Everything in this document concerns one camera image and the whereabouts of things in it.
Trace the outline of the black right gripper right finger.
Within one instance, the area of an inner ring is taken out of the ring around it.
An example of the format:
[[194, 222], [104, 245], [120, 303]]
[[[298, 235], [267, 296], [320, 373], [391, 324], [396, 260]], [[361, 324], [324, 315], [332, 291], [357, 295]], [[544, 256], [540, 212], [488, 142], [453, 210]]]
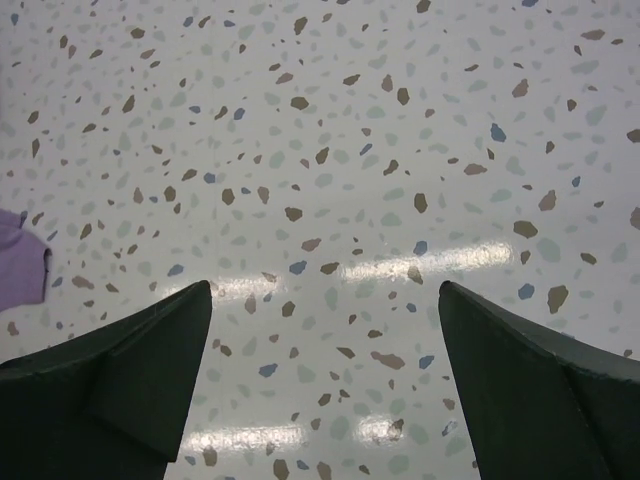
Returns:
[[451, 281], [438, 313], [482, 478], [638, 478], [638, 361]]

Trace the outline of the purple t-shirt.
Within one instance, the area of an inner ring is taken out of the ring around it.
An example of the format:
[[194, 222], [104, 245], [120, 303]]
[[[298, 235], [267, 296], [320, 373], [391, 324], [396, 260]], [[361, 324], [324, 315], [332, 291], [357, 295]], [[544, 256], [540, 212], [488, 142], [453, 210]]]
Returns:
[[1, 311], [45, 300], [50, 249], [22, 228], [22, 216], [1, 210]]

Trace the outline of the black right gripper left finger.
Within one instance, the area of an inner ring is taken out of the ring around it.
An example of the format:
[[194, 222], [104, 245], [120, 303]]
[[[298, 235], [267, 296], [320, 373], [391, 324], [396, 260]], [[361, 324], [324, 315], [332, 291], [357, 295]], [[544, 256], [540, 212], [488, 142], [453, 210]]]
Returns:
[[163, 478], [179, 454], [211, 315], [202, 280], [2, 363], [2, 478]]

